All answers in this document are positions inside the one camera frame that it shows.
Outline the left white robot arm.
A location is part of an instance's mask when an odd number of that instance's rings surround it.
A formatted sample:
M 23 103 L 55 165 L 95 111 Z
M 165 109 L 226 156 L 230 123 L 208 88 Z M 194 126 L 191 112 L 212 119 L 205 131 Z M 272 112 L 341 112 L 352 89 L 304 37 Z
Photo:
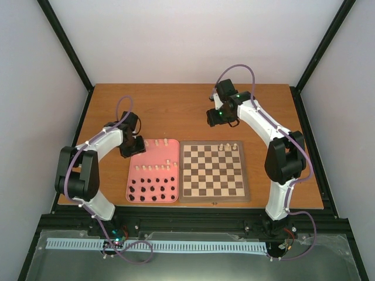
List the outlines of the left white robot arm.
M 122 221 L 114 216 L 115 205 L 100 191 L 99 162 L 116 148 L 124 158 L 144 153 L 144 139 L 137 126 L 141 126 L 140 118 L 125 111 L 119 121 L 107 123 L 96 136 L 80 145 L 63 147 L 59 155 L 56 192 L 102 220 L 102 230 L 111 236 L 121 231 Z

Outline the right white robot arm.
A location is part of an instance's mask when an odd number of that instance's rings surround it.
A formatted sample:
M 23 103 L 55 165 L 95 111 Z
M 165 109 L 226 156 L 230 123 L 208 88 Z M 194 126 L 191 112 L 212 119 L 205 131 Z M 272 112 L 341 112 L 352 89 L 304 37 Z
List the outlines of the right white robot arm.
M 270 195 L 262 218 L 262 231 L 275 237 L 288 223 L 288 211 L 295 182 L 306 168 L 304 136 L 291 132 L 268 114 L 250 92 L 238 92 L 231 80 L 214 86 L 210 98 L 214 108 L 206 112 L 210 126 L 245 122 L 267 147 L 264 169 L 271 180 Z

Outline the left circuit board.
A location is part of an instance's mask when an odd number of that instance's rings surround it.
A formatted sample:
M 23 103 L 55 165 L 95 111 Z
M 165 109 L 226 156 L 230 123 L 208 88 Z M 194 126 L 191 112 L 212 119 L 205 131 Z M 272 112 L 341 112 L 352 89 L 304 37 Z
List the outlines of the left circuit board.
M 114 236 L 114 243 L 117 245 L 123 244 L 128 239 L 128 230 L 125 225 L 118 229 L 113 229 L 112 234 Z

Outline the pink plastic tray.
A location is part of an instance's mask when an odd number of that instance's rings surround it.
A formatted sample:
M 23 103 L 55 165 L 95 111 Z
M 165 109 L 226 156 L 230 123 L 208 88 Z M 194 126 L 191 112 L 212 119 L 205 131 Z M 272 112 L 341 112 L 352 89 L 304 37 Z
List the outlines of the pink plastic tray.
M 168 139 L 168 146 L 165 146 L 163 139 L 158 139 L 159 146 L 155 145 L 155 139 L 146 139 L 148 146 L 145 146 L 146 152 L 131 157 L 126 199 L 130 203 L 174 203 L 179 197 L 179 152 L 180 144 L 176 139 Z M 170 160 L 171 169 L 166 169 L 166 160 Z

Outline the wooden chessboard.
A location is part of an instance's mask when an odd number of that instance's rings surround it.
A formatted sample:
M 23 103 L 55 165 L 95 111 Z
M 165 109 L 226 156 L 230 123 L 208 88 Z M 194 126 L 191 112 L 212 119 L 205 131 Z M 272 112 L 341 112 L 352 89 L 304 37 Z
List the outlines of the wooden chessboard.
M 226 144 L 231 150 L 226 151 Z M 179 201 L 182 203 L 236 203 L 250 201 L 242 141 L 181 141 Z

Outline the black aluminium frame rail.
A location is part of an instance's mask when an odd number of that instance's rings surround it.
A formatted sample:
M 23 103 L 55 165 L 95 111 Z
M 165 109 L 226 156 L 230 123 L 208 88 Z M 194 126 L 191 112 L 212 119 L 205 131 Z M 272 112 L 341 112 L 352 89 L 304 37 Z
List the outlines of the black aluminium frame rail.
M 259 208 L 117 207 L 113 221 L 105 222 L 108 232 L 126 227 L 132 237 L 160 232 L 228 232 L 250 236 L 261 225 L 265 211 Z M 41 216 L 38 231 L 85 230 L 100 235 L 97 222 L 73 205 L 58 205 Z

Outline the left black frame post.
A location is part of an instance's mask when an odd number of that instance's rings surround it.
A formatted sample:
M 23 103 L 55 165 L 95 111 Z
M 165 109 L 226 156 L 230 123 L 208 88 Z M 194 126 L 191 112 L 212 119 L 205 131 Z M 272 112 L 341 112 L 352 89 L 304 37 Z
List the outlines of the left black frame post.
M 50 1 L 48 0 L 37 0 L 42 12 L 44 13 L 47 21 L 52 27 L 56 37 L 58 38 L 62 48 L 67 54 L 69 60 L 71 61 L 77 75 L 79 76 L 84 88 L 88 93 L 92 93 L 94 86 L 92 85 L 73 45 L 71 44 L 66 32 L 63 29 L 62 24 L 59 21 Z

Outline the black frame post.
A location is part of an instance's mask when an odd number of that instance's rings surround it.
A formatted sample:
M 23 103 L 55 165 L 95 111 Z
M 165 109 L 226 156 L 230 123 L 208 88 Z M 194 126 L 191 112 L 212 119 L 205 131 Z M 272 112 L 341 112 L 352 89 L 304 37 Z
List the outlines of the black frame post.
M 69 60 L 71 61 L 77 75 L 79 76 L 84 88 L 88 93 L 92 93 L 94 86 L 92 85 L 73 45 L 71 44 L 66 32 L 63 29 L 62 24 L 59 21 L 50 1 L 48 0 L 37 0 L 42 12 L 44 13 L 47 21 L 52 27 L 56 37 L 58 38 L 62 48 L 67 54 Z
M 300 95 L 302 90 L 307 85 L 313 72 L 317 68 L 320 60 L 324 56 L 325 52 L 327 51 L 333 39 L 335 38 L 337 32 L 339 31 L 340 27 L 344 23 L 347 15 L 351 11 L 355 3 L 356 3 L 356 0 L 344 0 L 342 2 L 334 18 L 332 19 L 329 27 L 327 28 L 322 40 L 317 46 L 313 56 L 311 57 L 307 67 L 302 73 L 301 78 L 299 79 L 297 85 L 295 86 L 294 96 Z

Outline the right black frame post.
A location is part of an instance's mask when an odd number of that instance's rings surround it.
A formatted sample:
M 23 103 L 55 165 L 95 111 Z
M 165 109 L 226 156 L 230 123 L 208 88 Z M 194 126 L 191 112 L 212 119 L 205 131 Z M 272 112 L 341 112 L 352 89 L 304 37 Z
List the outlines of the right black frame post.
M 344 0 L 342 2 L 334 18 L 332 19 L 329 27 L 327 28 L 322 40 L 317 46 L 313 56 L 311 57 L 307 67 L 302 73 L 301 78 L 299 79 L 297 85 L 295 86 L 294 96 L 300 95 L 302 90 L 307 85 L 313 72 L 317 68 L 320 60 L 324 56 L 325 52 L 327 51 L 333 39 L 335 38 L 337 32 L 339 31 L 340 27 L 344 23 L 347 15 L 351 11 L 355 3 L 356 3 L 356 0 Z

